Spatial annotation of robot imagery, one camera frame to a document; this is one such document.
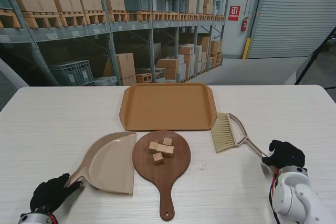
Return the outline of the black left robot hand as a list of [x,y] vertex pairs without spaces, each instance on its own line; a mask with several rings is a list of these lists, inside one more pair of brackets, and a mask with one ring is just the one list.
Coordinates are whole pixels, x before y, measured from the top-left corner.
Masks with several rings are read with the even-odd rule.
[[83,184],[82,181],[77,181],[66,186],[69,178],[70,174],[65,173],[39,184],[30,200],[31,212],[53,213],[56,211]]

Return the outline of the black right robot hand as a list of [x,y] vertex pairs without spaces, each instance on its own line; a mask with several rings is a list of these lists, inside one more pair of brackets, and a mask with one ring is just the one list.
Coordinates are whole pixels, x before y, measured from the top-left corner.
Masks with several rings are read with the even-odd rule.
[[297,166],[300,168],[304,168],[305,166],[303,151],[289,142],[272,140],[269,144],[269,151],[272,152],[272,155],[262,158],[262,162],[267,166],[274,166],[277,169],[282,169],[286,166]]

